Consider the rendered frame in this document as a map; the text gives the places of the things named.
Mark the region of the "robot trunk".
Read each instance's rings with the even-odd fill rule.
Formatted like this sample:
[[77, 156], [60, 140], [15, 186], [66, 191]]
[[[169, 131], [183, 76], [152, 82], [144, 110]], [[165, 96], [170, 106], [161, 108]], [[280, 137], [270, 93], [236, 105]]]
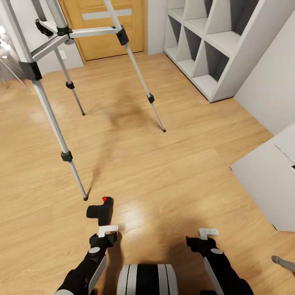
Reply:
[[171, 264], [124, 264], [117, 295], [178, 295]]

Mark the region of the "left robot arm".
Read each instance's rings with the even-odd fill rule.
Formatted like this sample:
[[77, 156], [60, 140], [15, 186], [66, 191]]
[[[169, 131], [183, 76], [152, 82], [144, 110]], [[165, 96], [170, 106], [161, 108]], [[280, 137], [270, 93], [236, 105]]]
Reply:
[[[108, 247], [117, 241], [118, 225], [99, 227], [99, 235], [90, 237], [91, 249], [75, 270], [69, 271], [61, 287], [53, 295], [90, 295], [107, 263]], [[115, 231], [115, 234], [106, 234]]]

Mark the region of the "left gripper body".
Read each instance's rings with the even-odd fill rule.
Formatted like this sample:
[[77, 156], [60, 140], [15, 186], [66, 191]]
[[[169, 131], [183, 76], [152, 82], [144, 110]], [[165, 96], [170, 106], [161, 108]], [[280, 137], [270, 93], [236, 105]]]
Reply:
[[98, 237], [98, 235], [94, 235], [91, 237], [91, 247], [98, 243], [103, 242], [106, 245], [106, 248], [114, 246], [114, 234], [106, 234], [105, 237]]

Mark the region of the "digital camera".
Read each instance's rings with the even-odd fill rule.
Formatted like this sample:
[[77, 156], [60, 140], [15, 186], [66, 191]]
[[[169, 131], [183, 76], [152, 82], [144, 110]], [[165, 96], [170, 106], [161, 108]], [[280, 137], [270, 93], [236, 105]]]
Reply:
[[98, 218], [99, 226], [107, 226], [110, 224], [113, 198], [103, 197], [104, 203], [102, 205], [91, 205], [86, 211], [88, 218]]

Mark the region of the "camera tripod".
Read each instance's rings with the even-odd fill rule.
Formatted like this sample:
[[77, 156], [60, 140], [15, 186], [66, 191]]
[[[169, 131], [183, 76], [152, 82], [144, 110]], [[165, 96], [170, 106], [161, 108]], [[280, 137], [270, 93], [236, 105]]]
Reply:
[[27, 42], [23, 36], [23, 32], [18, 24], [18, 20], [15, 16], [13, 7], [9, 0], [0, 0], [0, 16], [2, 17], [5, 27], [7, 28], [7, 31], [9, 33], [9, 37], [14, 43], [14, 47], [16, 51], [18, 52], [18, 56], [20, 58], [20, 61], [18, 61], [18, 63], [21, 67], [21, 70], [23, 71], [25, 78], [27, 80], [32, 81], [33, 86], [36, 89], [39, 99], [41, 100], [41, 103], [50, 121], [50, 124], [54, 130], [54, 133], [63, 150], [61, 153], [63, 161], [69, 162], [71, 169], [73, 171], [73, 174], [75, 176], [75, 179], [77, 180], [77, 183], [82, 191], [84, 201], [87, 201], [88, 196], [86, 195], [83, 185], [81, 183], [81, 180], [77, 174], [76, 168], [72, 160], [73, 156], [71, 154], [71, 151], [68, 150], [68, 147], [65, 143], [62, 132], [59, 128], [59, 124], [57, 123], [54, 112], [50, 106], [50, 102], [42, 86], [41, 72], [36, 63], [38, 60], [40, 60], [41, 58], [49, 54], [52, 50], [55, 52], [57, 59], [61, 65], [61, 68], [65, 74], [65, 77], [67, 79], [66, 86], [67, 88], [70, 88], [73, 91], [73, 94], [77, 100], [77, 103], [82, 111], [82, 115], [85, 115], [85, 113], [83, 112], [82, 106], [80, 104], [80, 101], [78, 100], [77, 94], [74, 90], [75, 87], [73, 85], [73, 82], [71, 81], [68, 75], [64, 62], [59, 53], [58, 46], [60, 46], [63, 43], [65, 45], [72, 45], [74, 43], [74, 38], [78, 38], [78, 37], [116, 34], [121, 45], [124, 45], [126, 47], [128, 55], [131, 58], [131, 61], [136, 69], [136, 72], [147, 94], [147, 98], [150, 104], [154, 108], [154, 111], [163, 128], [163, 131], [166, 132], [166, 130], [164, 129], [161, 123], [161, 120], [158, 116], [158, 113], [154, 107], [154, 104], [153, 104], [154, 96], [148, 92], [146, 84], [141, 76], [140, 70], [138, 69], [138, 66], [133, 57], [133, 53], [131, 52], [130, 47], [128, 46], [128, 42], [129, 42], [128, 36], [125, 32], [123, 25], [120, 25], [110, 0], [103, 0], [103, 2], [114, 23], [114, 27], [97, 27], [97, 28], [87, 28], [87, 29], [78, 29], [78, 30], [72, 30], [71, 28], [69, 28], [64, 18], [64, 15], [61, 11], [61, 8], [58, 4], [58, 0], [45, 0], [45, 1], [50, 9], [50, 12], [55, 20], [55, 23], [53, 23], [49, 19], [46, 19], [45, 13], [41, 7], [39, 0], [31, 0], [32, 6], [38, 17], [38, 19], [36, 19], [36, 26], [38, 30], [41, 31], [42, 34], [45, 34], [49, 38], [48, 41], [39, 45], [32, 51], [30, 51], [27, 46]]

